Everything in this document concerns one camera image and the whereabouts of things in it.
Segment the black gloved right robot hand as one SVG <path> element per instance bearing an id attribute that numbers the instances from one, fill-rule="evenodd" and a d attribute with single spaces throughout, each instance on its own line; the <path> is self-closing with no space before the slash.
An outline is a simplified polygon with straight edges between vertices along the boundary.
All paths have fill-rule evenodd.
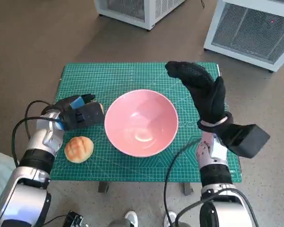
<path id="1" fill-rule="evenodd" d="M 204 67 L 185 61 L 169 61 L 165 68 L 171 78 L 180 79 L 188 89 L 202 121 L 215 124 L 226 116 L 222 77 L 213 79 Z"/>

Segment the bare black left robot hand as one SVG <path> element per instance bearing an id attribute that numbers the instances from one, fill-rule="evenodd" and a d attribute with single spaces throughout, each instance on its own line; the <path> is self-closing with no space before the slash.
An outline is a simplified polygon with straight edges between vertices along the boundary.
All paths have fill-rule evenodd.
<path id="1" fill-rule="evenodd" d="M 79 109 L 95 99 L 94 94 L 73 95 L 59 100 L 52 108 L 60 111 L 60 115 L 69 114 L 72 110 Z"/>

